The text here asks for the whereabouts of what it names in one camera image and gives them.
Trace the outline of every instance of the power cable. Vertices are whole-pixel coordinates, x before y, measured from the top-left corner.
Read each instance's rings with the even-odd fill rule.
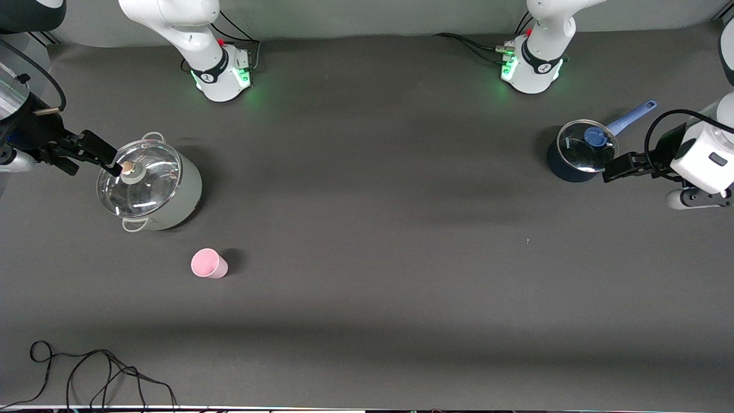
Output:
[[[245,33],[244,30],[240,29],[239,26],[237,26],[232,20],[230,20],[229,17],[227,17],[227,15],[224,12],[219,12],[219,14],[222,15],[222,17],[225,18],[225,20],[228,21],[229,24],[232,25],[232,27],[237,29],[238,32],[242,33],[245,37],[250,39],[250,41],[252,42],[258,41],[258,40],[253,39],[249,34]]]
[[[519,22],[519,23],[517,23],[517,27],[515,28],[515,34],[516,34],[516,35],[519,35],[519,34],[520,34],[520,25],[521,25],[521,24],[523,24],[523,21],[524,21],[524,20],[525,20],[525,18],[527,18],[527,17],[529,16],[529,15],[530,15],[530,10],[528,10],[528,11],[527,11],[527,12],[525,13],[525,15],[523,16],[523,18],[521,18],[521,19],[520,19],[520,22]]]
[[[227,33],[224,33],[222,30],[219,30],[219,27],[217,27],[216,25],[214,25],[214,23],[211,24],[211,28],[214,29],[220,35],[222,35],[224,37],[228,37],[228,38],[230,38],[232,40],[237,40],[237,41],[240,41],[240,42],[248,42],[248,43],[256,43],[256,42],[258,42],[258,40],[241,39],[240,37],[230,36]]]
[[[39,33],[40,33],[40,34],[41,34],[41,35],[42,35],[43,37],[45,37],[45,38],[46,38],[46,40],[48,40],[49,42],[51,42],[51,44],[56,44],[56,42],[54,41],[54,39],[50,38],[50,37],[49,37],[49,36],[48,36],[48,35],[47,35],[47,34],[46,34],[45,32],[39,32]]]
[[[461,43],[467,49],[469,49],[469,51],[471,51],[472,53],[474,53],[474,55],[477,56],[479,59],[482,59],[485,62],[495,63],[495,64],[498,64],[498,65],[504,64],[504,62],[502,60],[490,59],[489,57],[486,57],[483,54],[479,53],[479,50],[494,52],[495,51],[495,48],[493,48],[493,47],[485,46],[485,45],[483,45],[483,44],[481,44],[479,42],[476,42],[474,40],[471,40],[470,38],[467,38],[467,37],[464,37],[464,36],[461,36],[461,35],[457,35],[457,34],[454,34],[454,33],[445,33],[445,32],[444,33],[437,33],[434,36],[438,36],[438,37],[449,37],[449,38],[452,38],[452,39],[456,39],[456,40],[459,41],[459,43]]]
[[[533,18],[532,18],[532,17],[530,17],[530,18],[529,18],[529,19],[528,19],[528,20],[527,20],[527,21],[526,21],[526,22],[525,22],[525,23],[523,24],[523,27],[521,27],[521,28],[520,28],[520,30],[519,30],[519,31],[518,31],[517,33],[515,33],[515,34],[516,34],[516,35],[519,35],[520,33],[522,33],[522,32],[523,32],[523,30],[525,30],[525,28],[526,28],[526,27],[528,26],[528,23],[530,23],[531,21],[533,21]]]
[[[48,350],[48,356],[46,358],[39,359],[36,357],[35,353],[36,353],[36,347],[38,347],[38,345],[44,345],[46,349]],[[84,354],[71,354],[71,353],[60,353],[60,352],[54,353],[53,348],[51,348],[51,344],[49,344],[48,342],[44,340],[38,340],[34,342],[33,344],[31,344],[31,349],[30,349],[29,354],[33,362],[46,363],[46,374],[43,378],[43,385],[41,386],[40,390],[38,390],[38,393],[36,393],[36,395],[33,396],[32,398],[28,400],[16,401],[11,404],[6,404],[5,406],[0,407],[0,410],[5,410],[8,407],[15,406],[15,405],[22,404],[22,403],[30,403],[36,400],[37,398],[39,398],[43,394],[43,392],[46,390],[46,387],[48,386],[48,377],[51,375],[51,366],[54,363],[54,360],[57,357],[64,356],[64,357],[72,357],[72,358],[81,358],[81,360],[79,360],[79,362],[76,363],[74,368],[71,370],[71,373],[69,373],[69,377],[66,380],[66,411],[70,412],[72,409],[70,406],[69,396],[70,396],[71,384],[74,379],[74,374],[76,373],[77,369],[79,369],[79,367],[82,364],[84,364],[85,361],[87,361],[91,356],[94,356],[96,354],[101,354],[105,356],[105,358],[107,359],[107,366],[108,366],[107,381],[90,401],[90,409],[92,409],[94,400],[100,395],[100,393],[102,393],[102,404],[101,404],[101,409],[99,412],[104,413],[104,409],[106,405],[107,389],[109,385],[112,384],[112,382],[115,381],[115,379],[118,376],[120,376],[121,374],[125,376],[135,377],[135,379],[137,380],[138,395],[140,396],[140,401],[142,403],[143,409],[145,409],[148,406],[148,404],[145,402],[145,398],[143,397],[141,381],[146,381],[148,383],[158,384],[158,385],[166,387],[166,389],[168,389],[169,396],[171,397],[171,409],[176,410],[176,406],[178,405],[178,402],[176,401],[176,396],[173,394],[173,389],[171,389],[171,386],[164,383],[163,381],[158,381],[158,380],[155,380],[153,378],[150,378],[142,374],[141,372],[138,371],[138,369],[135,368],[135,366],[128,366],[127,364],[120,361],[120,359],[118,359],[114,353],[112,353],[111,351],[107,349],[100,348],[100,349],[92,350]],[[117,372],[114,375],[112,375],[112,365],[115,365],[115,367],[117,367]]]
[[[38,36],[34,35],[31,32],[28,32],[28,34],[31,35],[31,37],[33,37],[38,43],[40,43],[41,46],[46,47],[46,43],[44,43],[41,39],[39,39]]]
[[[729,10],[732,9],[732,7],[734,7],[734,3],[729,4],[729,7],[727,7],[723,12],[719,13],[719,15],[716,18],[724,17],[729,12]]]

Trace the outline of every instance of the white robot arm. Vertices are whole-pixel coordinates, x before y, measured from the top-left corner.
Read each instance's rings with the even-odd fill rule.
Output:
[[[734,23],[724,28],[719,56],[729,83],[734,86]],[[665,132],[653,150],[650,137],[655,126],[675,114],[692,116]],[[650,174],[683,184],[668,193],[674,209],[728,207],[734,191],[734,92],[700,112],[676,109],[656,119],[645,137],[642,154],[629,152],[605,165],[604,182],[626,176]]]
[[[0,1],[0,32],[44,32],[56,29],[66,15],[65,0]],[[79,134],[68,131],[61,117],[66,96],[61,86],[43,67],[5,40],[0,45],[25,60],[15,72],[0,63],[0,173],[25,172],[44,162],[75,175],[79,165],[88,162],[119,176],[121,167],[114,164],[117,150],[91,131]],[[49,107],[36,96],[27,82],[40,75],[57,90],[60,103]]]
[[[212,101],[237,97],[250,86],[247,51],[220,45],[208,24],[219,16],[219,0],[119,0],[132,21],[171,42],[192,68],[197,87]]]
[[[579,10],[606,0],[527,0],[535,18],[530,36],[525,34],[505,42],[514,48],[501,78],[523,93],[541,93],[558,77],[561,57],[576,33],[573,19]]]

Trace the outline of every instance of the white pot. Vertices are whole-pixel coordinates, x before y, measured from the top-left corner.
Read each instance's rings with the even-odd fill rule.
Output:
[[[201,198],[201,175],[199,174],[199,170],[184,155],[167,145],[163,135],[158,132],[150,132],[143,136],[142,140],[123,146],[117,152],[117,157],[124,157],[126,153],[129,154],[133,151],[144,151],[147,147],[151,146],[165,148],[166,151],[170,152],[172,159],[170,162],[165,163],[167,165],[175,164],[175,166],[170,167],[175,171],[170,176],[175,175],[175,173],[178,175],[175,175],[175,181],[170,177],[167,178],[171,180],[167,184],[172,185],[172,187],[167,187],[166,190],[169,192],[166,192],[163,196],[158,196],[160,194],[157,194],[155,201],[128,206],[125,200],[120,202],[120,196],[115,198],[116,201],[120,202],[123,209],[145,207],[142,212],[128,210],[127,213],[133,216],[124,216],[126,212],[121,212],[120,208],[115,208],[115,205],[110,201],[111,197],[109,194],[104,194],[105,186],[100,181],[103,179],[108,187],[116,185],[116,190],[120,192],[120,188],[124,189],[126,185],[146,184],[146,181],[142,181],[142,179],[145,177],[148,168],[153,165],[133,165],[135,162],[122,162],[121,165],[126,163],[128,165],[123,165],[123,174],[120,175],[119,180],[104,176],[106,173],[104,171],[100,175],[100,180],[98,180],[99,195],[103,205],[112,214],[118,215],[123,219],[123,229],[127,232],[143,230],[158,231],[176,226],[194,212]]]

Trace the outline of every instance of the black cable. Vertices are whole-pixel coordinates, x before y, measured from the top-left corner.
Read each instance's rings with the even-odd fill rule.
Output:
[[[516,34],[516,35],[519,35],[519,34],[520,34],[520,25],[521,25],[521,24],[523,24],[523,21],[524,21],[524,20],[525,20],[525,18],[526,18],[526,17],[528,17],[529,15],[530,15],[530,10],[528,10],[528,11],[527,11],[527,12],[525,13],[525,15],[523,16],[523,18],[521,18],[521,19],[520,19],[520,22],[519,22],[519,23],[517,23],[517,27],[515,28],[515,34]]]
[[[526,27],[528,26],[528,23],[530,23],[531,21],[533,21],[533,18],[532,18],[532,17],[530,17],[530,18],[528,19],[528,21],[526,21],[526,22],[525,22],[525,24],[524,24],[524,25],[523,25],[523,27],[522,27],[522,28],[520,29],[520,31],[519,31],[519,32],[517,32],[517,33],[515,33],[515,34],[516,34],[516,35],[519,35],[520,33],[522,33],[522,32],[523,32],[523,30],[525,30],[525,28],[526,28]]]
[[[54,34],[53,34],[53,33],[51,33],[51,32],[44,32],[44,33],[46,34],[46,36],[49,36],[49,37],[51,38],[51,40],[53,40],[53,41],[54,41],[54,43],[61,43],[61,42],[59,41],[59,38],[58,38],[58,37],[56,37],[56,36],[54,36]]]
[[[466,46],[466,48],[467,48],[467,49],[469,49],[469,51],[471,51],[472,53],[474,53],[474,55],[476,55],[476,56],[477,56],[477,57],[478,57],[479,59],[482,59],[482,60],[484,60],[485,62],[489,62],[489,63],[495,63],[495,64],[498,64],[498,65],[502,65],[502,64],[504,64],[504,62],[503,62],[502,60],[494,60],[494,59],[490,59],[489,57],[486,57],[486,56],[484,56],[483,54],[479,53],[479,51],[477,51],[477,50],[476,50],[476,49],[475,49],[474,47],[472,47],[472,46],[475,46],[475,47],[479,47],[479,48],[481,48],[482,50],[485,50],[485,51],[490,51],[490,50],[491,50],[491,51],[494,51],[494,48],[490,48],[490,47],[488,47],[488,46],[484,46],[484,45],[482,45],[482,44],[480,44],[480,43],[477,43],[477,42],[475,42],[474,40],[471,40],[471,39],[467,39],[467,38],[466,38],[466,37],[464,37],[464,36],[460,36],[460,35],[455,35],[454,33],[437,33],[437,34],[436,34],[436,35],[434,35],[434,36],[439,36],[439,37],[450,37],[450,38],[452,38],[452,39],[456,39],[456,40],[458,40],[458,41],[459,41],[459,43],[461,43],[462,45]]]
[[[232,20],[230,20],[229,17],[227,17],[227,15],[224,12],[220,11],[219,14],[222,15],[222,17],[225,18],[225,20],[228,21],[229,24],[232,25],[232,27],[234,27],[235,29],[237,29],[238,32],[242,33],[245,37],[247,37],[248,39],[250,39],[250,41],[252,41],[252,42],[257,41],[255,39],[253,39],[249,34],[245,33],[244,30],[240,29],[239,26],[237,26]]]
[[[48,349],[48,357],[44,359],[36,358],[34,353],[35,353],[36,347],[39,344],[43,344],[44,346],[46,346],[46,348]],[[84,354],[54,353],[54,350],[51,348],[51,345],[48,342],[43,341],[43,340],[38,340],[37,342],[34,342],[33,344],[31,344],[31,349],[30,349],[30,357],[33,362],[46,363],[46,375],[44,376],[43,385],[41,386],[40,390],[32,398],[28,400],[16,401],[14,403],[7,404],[5,406],[0,407],[0,410],[7,409],[8,407],[15,406],[21,403],[30,403],[36,400],[37,398],[39,398],[43,394],[43,392],[46,390],[46,387],[48,386],[48,377],[51,375],[51,366],[57,357],[59,356],[66,356],[66,357],[73,357],[73,358],[81,357],[81,360],[79,360],[79,362],[76,363],[74,368],[71,370],[71,373],[69,373],[69,377],[67,378],[67,381],[66,381],[66,409],[67,409],[67,412],[69,412],[71,410],[69,394],[70,394],[71,384],[74,380],[74,374],[76,373],[77,369],[79,369],[79,367],[85,361],[87,361],[87,359],[89,359],[91,356],[94,356],[96,354],[102,354],[107,359],[107,365],[108,365],[107,381],[90,401],[90,409],[92,408],[94,400],[99,396],[100,393],[102,393],[102,407],[100,409],[100,413],[104,412],[104,407],[106,405],[107,388],[120,374],[122,374],[125,376],[135,377],[135,379],[137,380],[138,395],[140,396],[140,401],[142,402],[143,409],[147,407],[148,404],[145,402],[145,397],[143,396],[143,393],[142,393],[141,381],[146,381],[148,383],[159,384],[159,385],[166,387],[168,389],[169,396],[171,397],[171,408],[175,410],[175,407],[178,405],[178,402],[176,401],[176,396],[173,394],[173,389],[171,389],[171,386],[169,386],[168,384],[162,381],[157,381],[153,378],[150,378],[142,374],[141,372],[138,371],[138,369],[135,368],[135,366],[126,365],[125,363],[121,362],[117,358],[117,356],[115,356],[115,354],[112,353],[111,351],[100,348],[100,349],[92,350]],[[114,375],[112,375],[112,365],[115,365],[115,367],[117,367],[118,369],[118,371]]]
[[[471,40],[469,37],[457,35],[456,33],[441,32],[441,33],[436,33],[434,36],[438,36],[438,37],[450,37],[452,39],[456,39],[456,40],[459,40],[459,41],[462,41],[462,42],[469,43],[469,44],[471,44],[472,46],[474,46],[474,47],[476,47],[478,49],[488,50],[488,51],[495,51],[495,48],[493,48],[492,46],[485,46],[485,45],[483,45],[483,44],[481,44],[479,42],[476,42],[474,40]]]
[[[28,32],[28,34],[31,35],[31,37],[33,37],[38,43],[41,43],[41,46],[46,47],[46,44],[41,39],[39,39],[38,36],[34,35],[31,32]]]
[[[43,37],[45,37],[45,38],[46,38],[46,40],[48,40],[49,42],[51,42],[51,44],[56,44],[56,42],[54,41],[54,39],[50,38],[50,37],[49,37],[49,36],[48,36],[48,35],[47,35],[46,33],[44,33],[44,32],[39,32],[39,33],[40,33],[40,34],[41,34],[41,35],[42,35]]]
[[[668,173],[663,173],[663,171],[661,171],[658,168],[658,166],[655,165],[650,158],[650,138],[653,136],[653,131],[655,130],[655,127],[658,125],[658,123],[660,123],[660,121],[662,121],[664,118],[670,115],[675,115],[677,113],[682,113],[684,115],[693,116],[694,118],[698,118],[699,120],[709,123],[710,125],[723,129],[724,131],[729,132],[730,134],[734,134],[734,128],[724,125],[723,123],[717,122],[714,119],[709,118],[708,116],[701,115],[698,112],[694,112],[688,109],[669,110],[668,112],[665,112],[664,114],[658,116],[658,118],[655,119],[653,123],[650,125],[650,128],[647,130],[647,134],[644,137],[644,157],[647,160],[647,163],[653,169],[653,171],[657,172],[658,175],[670,181],[676,181],[676,179],[668,175]]]
[[[64,108],[66,108],[66,95],[64,94],[64,91],[61,89],[61,86],[56,81],[56,79],[54,79],[54,77],[51,76],[51,74],[49,72],[47,72],[44,68],[40,67],[40,65],[38,65],[38,63],[36,63],[33,60],[31,60],[30,57],[28,57],[25,54],[23,54],[22,51],[17,50],[10,43],[6,42],[5,40],[0,39],[0,44],[2,44],[6,48],[8,48],[8,50],[10,50],[11,52],[17,54],[20,58],[22,58],[23,60],[25,60],[26,62],[28,62],[31,66],[33,66],[37,71],[41,72],[41,74],[44,75],[48,79],[48,81],[54,86],[54,88],[56,89],[56,91],[59,94],[59,97],[61,98],[61,104],[58,106],[58,110],[59,110],[59,112],[63,111]]]
[[[215,26],[214,23],[211,24],[211,28],[214,29],[220,35],[225,36],[225,37],[228,37],[228,38],[230,38],[232,40],[237,40],[237,41],[240,41],[240,42],[248,42],[248,43],[260,43],[259,40],[241,39],[240,37],[230,36],[227,33],[224,33],[222,30],[219,30],[219,27]]]
[[[726,14],[727,14],[727,13],[729,12],[729,10],[731,10],[731,9],[732,9],[732,7],[734,7],[734,4],[730,4],[730,5],[729,5],[729,7],[727,7],[727,9],[726,9],[726,10],[724,10],[724,11],[723,11],[723,12],[721,12],[721,13],[719,13],[719,17],[717,17],[717,18],[722,18],[722,17],[724,17],[724,16],[725,16],[725,15],[726,15]]]

